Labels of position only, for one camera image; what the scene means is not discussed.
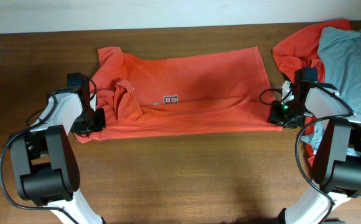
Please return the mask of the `orange printed t-shirt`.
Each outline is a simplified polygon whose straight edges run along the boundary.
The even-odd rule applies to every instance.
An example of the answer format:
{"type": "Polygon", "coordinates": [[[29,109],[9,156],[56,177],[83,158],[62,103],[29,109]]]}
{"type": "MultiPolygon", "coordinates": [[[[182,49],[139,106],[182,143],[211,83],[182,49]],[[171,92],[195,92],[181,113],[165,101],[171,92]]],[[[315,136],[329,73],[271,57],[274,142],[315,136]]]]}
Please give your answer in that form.
{"type": "Polygon", "coordinates": [[[144,60],[119,47],[98,51],[93,76],[106,126],[79,142],[184,134],[275,131],[270,83],[257,47],[144,60]]]}

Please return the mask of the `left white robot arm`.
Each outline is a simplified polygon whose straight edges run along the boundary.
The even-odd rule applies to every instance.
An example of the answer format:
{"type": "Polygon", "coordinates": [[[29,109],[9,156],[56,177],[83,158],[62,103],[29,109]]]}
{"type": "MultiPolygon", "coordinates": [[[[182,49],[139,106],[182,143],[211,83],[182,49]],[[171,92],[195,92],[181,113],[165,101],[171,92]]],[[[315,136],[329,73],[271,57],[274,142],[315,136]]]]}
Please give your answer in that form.
{"type": "Polygon", "coordinates": [[[24,210],[49,210],[62,223],[104,223],[80,190],[80,171],[69,133],[88,137],[102,131],[105,112],[98,109],[97,87],[82,73],[69,73],[67,86],[47,94],[47,106],[34,124],[13,134],[3,152],[9,152],[17,193],[32,206],[8,201],[24,210]]]}

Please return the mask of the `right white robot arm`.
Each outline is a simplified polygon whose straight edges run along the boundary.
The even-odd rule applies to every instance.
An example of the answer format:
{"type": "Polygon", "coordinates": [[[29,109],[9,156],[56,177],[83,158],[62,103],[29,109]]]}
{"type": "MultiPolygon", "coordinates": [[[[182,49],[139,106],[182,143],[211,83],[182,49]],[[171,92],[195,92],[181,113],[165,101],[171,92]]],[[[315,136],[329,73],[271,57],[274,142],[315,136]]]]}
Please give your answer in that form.
{"type": "Polygon", "coordinates": [[[340,97],[337,88],[318,80],[315,68],[296,70],[278,89],[280,100],[269,104],[268,121],[300,128],[294,145],[297,167],[310,187],[292,206],[282,209],[276,223],[331,223],[339,205],[361,196],[361,117],[340,97]],[[321,124],[324,135],[312,165],[304,172],[299,142],[306,129],[321,124]]]}

